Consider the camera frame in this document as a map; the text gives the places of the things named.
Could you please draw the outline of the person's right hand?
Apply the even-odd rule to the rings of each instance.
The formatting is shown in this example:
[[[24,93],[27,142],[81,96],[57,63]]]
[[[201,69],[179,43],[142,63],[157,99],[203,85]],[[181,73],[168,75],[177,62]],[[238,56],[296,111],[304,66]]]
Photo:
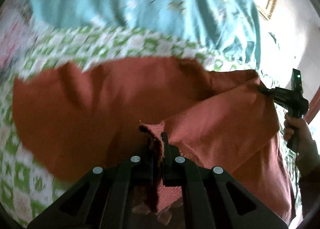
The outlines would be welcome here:
[[[285,114],[284,139],[296,139],[297,142],[297,167],[301,176],[310,174],[319,165],[317,144],[313,140],[306,121]]]

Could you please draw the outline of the right forearm dark red sleeve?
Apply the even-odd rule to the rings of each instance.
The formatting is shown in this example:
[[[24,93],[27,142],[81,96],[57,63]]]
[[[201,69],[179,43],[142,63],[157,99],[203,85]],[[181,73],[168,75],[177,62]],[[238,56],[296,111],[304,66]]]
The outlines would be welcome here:
[[[299,188],[302,197],[302,212],[305,218],[311,211],[319,197],[319,165],[307,175],[302,175],[299,180]]]

